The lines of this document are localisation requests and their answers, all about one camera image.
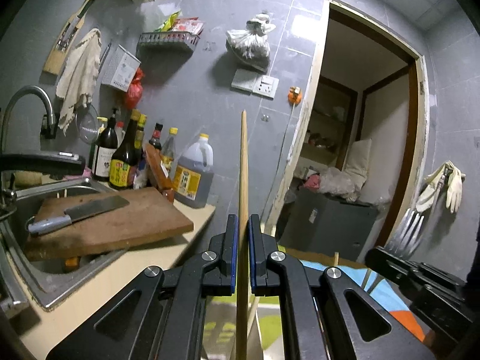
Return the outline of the steel fork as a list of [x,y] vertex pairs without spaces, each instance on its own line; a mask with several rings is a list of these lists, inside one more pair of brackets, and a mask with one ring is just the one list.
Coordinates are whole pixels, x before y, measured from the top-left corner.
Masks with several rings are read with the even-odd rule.
[[407,209],[385,249],[396,257],[410,258],[420,243],[424,219],[425,216],[416,209]]

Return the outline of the chrome kitchen faucet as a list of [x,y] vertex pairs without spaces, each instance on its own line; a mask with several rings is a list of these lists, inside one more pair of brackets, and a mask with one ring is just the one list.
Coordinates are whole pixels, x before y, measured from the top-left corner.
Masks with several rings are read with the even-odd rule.
[[16,91],[7,103],[1,119],[1,165],[6,156],[41,150],[41,139],[56,136],[57,117],[47,92],[37,85]]

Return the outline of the white plastic utensil holder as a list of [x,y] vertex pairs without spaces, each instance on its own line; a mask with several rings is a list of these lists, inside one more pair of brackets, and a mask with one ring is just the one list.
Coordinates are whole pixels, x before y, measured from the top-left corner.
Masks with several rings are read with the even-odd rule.
[[[236,359],[236,300],[208,299],[203,327],[201,359]],[[258,318],[247,339],[247,359],[263,359]]]

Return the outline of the cream rubber gloves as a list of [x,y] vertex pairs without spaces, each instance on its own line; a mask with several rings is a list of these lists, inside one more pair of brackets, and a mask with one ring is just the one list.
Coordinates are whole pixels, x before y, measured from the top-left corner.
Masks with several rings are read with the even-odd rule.
[[415,205],[416,210],[424,212],[433,208],[440,192],[446,187],[445,207],[451,214],[457,213],[461,205],[464,179],[465,174],[452,161],[446,161],[424,178],[423,189]]

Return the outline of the cleaver knife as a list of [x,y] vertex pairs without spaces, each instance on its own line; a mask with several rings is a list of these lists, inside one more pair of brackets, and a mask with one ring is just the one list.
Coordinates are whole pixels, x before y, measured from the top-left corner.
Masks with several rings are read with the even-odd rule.
[[118,195],[96,199],[67,208],[62,216],[50,217],[48,219],[30,223],[27,226],[27,230],[32,236],[44,236],[62,228],[66,228],[76,222],[114,211],[128,205],[129,201]]

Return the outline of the clear plastic bag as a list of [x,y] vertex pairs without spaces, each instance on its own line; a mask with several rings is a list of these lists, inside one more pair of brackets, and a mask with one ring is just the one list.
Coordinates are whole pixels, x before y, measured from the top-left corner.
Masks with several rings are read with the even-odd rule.
[[359,187],[356,181],[346,174],[338,170],[336,167],[327,167],[319,173],[321,194],[329,194],[341,197],[349,202],[355,202],[360,195]]

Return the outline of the large oil jug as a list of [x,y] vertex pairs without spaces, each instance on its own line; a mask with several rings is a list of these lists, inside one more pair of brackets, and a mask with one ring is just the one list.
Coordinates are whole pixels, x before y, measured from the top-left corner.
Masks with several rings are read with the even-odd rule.
[[208,138],[208,134],[199,134],[178,159],[173,177],[175,199],[194,209],[207,204],[214,177],[214,154]]

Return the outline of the white pillow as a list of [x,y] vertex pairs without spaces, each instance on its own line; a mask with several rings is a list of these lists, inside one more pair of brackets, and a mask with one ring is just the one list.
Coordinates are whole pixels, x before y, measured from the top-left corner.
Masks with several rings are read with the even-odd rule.
[[349,176],[357,192],[360,192],[368,178],[371,146],[371,139],[355,141],[346,156],[343,173]]

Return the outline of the dark soy sauce bottle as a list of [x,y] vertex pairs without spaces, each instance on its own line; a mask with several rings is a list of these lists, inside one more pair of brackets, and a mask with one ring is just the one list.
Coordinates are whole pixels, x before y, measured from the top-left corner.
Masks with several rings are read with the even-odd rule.
[[124,139],[112,155],[108,182],[113,189],[128,189],[133,186],[137,165],[135,141],[140,115],[137,109],[132,110]]

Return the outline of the black wok pan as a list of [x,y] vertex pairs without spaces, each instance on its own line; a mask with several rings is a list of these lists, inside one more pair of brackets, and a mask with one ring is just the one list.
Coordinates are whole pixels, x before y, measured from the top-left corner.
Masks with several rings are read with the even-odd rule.
[[25,171],[81,176],[85,167],[84,157],[67,152],[38,151],[1,155],[1,172]]

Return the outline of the hanging beige towel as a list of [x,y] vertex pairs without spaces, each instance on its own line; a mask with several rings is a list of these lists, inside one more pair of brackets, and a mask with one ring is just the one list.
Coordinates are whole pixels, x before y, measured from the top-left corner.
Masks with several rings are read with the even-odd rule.
[[67,58],[55,91],[56,96],[63,100],[58,128],[65,136],[77,109],[92,102],[98,79],[101,48],[101,31],[92,28]]

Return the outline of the white plastic bag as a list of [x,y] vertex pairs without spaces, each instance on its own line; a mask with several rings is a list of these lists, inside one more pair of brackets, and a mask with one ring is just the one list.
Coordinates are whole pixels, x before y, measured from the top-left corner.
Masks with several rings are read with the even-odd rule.
[[268,59],[270,56],[269,34],[276,25],[270,15],[259,13],[246,22],[244,29],[226,32],[227,43],[243,59]]

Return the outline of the white wall socket panel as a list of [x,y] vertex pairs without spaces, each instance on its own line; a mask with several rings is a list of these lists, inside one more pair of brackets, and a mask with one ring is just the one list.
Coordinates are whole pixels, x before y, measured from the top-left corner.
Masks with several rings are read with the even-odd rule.
[[274,99],[278,84],[278,78],[239,68],[233,76],[231,87],[248,94]]

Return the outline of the white wall box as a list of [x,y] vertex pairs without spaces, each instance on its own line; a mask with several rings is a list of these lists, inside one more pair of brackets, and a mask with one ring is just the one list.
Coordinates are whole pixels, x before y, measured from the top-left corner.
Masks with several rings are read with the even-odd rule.
[[135,55],[118,45],[104,69],[101,84],[126,93],[140,65],[141,61]]

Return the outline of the grey wall shelf rack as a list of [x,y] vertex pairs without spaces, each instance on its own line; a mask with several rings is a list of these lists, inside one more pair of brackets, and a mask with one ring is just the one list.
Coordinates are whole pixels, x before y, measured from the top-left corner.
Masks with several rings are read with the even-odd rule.
[[138,39],[137,46],[193,53],[199,43],[199,39],[199,35],[184,31],[142,33]]

